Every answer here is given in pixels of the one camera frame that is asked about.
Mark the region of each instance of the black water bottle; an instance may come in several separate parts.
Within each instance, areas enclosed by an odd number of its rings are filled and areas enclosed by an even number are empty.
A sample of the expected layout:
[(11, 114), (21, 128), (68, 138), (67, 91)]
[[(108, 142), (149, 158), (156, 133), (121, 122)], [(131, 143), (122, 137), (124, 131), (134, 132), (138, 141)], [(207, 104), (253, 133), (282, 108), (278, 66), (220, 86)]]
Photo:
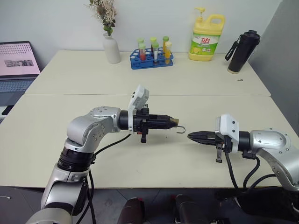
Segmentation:
[(233, 46), (225, 56), (225, 59), (228, 61), (235, 50), (234, 56), (228, 66), (228, 71), (230, 73), (239, 73), (256, 45), (260, 43), (260, 38), (261, 36), (254, 30), (249, 30), (239, 36), (238, 40), (234, 42)]

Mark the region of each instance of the laptop screen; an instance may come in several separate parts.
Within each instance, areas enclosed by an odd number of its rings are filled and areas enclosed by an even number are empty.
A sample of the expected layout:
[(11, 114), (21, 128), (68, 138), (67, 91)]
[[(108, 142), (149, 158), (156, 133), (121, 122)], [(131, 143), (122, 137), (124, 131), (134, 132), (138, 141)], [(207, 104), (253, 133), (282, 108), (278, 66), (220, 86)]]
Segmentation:
[(0, 43), (0, 78), (38, 74), (40, 70), (29, 42)]

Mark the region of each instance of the blue test tube rack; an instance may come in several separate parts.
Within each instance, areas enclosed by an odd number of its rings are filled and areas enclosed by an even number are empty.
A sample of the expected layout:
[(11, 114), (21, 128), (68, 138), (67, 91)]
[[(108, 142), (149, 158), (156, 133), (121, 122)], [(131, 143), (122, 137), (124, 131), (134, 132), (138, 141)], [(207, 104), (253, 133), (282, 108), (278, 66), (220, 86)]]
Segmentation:
[(134, 50), (130, 55), (131, 68), (132, 69), (149, 69), (158, 67), (172, 66), (173, 54), (171, 53), (170, 58), (165, 58), (163, 48), (159, 48), (158, 51), (158, 62), (154, 63), (154, 57), (151, 55), (151, 48), (145, 49), (145, 60), (141, 60), (139, 57), (139, 50)]

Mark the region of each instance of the green label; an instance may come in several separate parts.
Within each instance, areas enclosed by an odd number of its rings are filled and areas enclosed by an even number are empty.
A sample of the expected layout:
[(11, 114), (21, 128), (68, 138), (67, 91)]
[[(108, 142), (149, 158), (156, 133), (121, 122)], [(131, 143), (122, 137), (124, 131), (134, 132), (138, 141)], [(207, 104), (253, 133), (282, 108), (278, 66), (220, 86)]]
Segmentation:
[(220, 35), (202, 35), (193, 33), (190, 53), (196, 55), (213, 55)]

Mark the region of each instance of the dish soap bottle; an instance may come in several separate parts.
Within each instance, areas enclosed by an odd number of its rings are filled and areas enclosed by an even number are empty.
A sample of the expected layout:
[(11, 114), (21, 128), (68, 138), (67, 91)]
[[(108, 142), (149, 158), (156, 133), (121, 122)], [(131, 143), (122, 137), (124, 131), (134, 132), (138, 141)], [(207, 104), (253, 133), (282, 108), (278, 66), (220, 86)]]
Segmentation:
[[(195, 8), (200, 11), (197, 17), (191, 47), (189, 50), (189, 58), (196, 61), (210, 61), (216, 50), (217, 43), (225, 24), (225, 16), (220, 14), (212, 14), (205, 21), (202, 19), (202, 13), (205, 8)], [(213, 19), (220, 19), (220, 23), (214, 23)]]

